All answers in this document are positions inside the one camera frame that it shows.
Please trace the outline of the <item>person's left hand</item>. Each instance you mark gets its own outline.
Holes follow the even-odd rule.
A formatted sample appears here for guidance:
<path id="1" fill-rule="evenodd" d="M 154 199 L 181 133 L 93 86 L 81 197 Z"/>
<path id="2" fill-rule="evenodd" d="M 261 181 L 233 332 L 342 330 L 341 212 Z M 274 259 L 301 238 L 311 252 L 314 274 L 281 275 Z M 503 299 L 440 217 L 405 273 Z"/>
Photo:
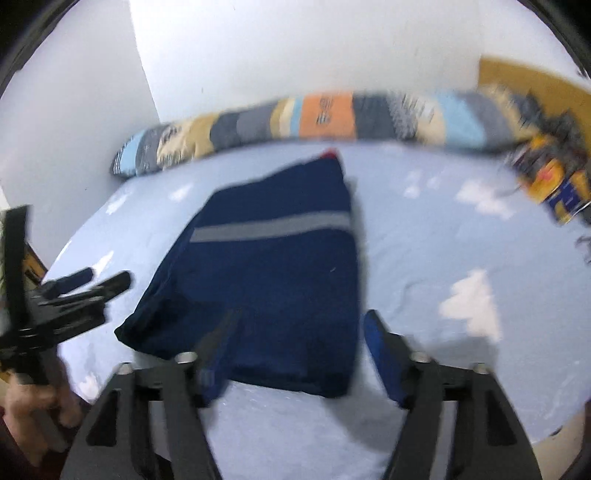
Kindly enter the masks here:
<path id="1" fill-rule="evenodd" d="M 58 423 L 67 429 L 77 427 L 83 418 L 79 398 L 71 390 L 67 367 L 61 359 L 61 383 L 50 385 L 26 384 L 16 372 L 10 372 L 5 395 L 4 423 L 12 439 L 33 467 L 39 467 L 50 447 L 34 413 L 58 411 Z"/>

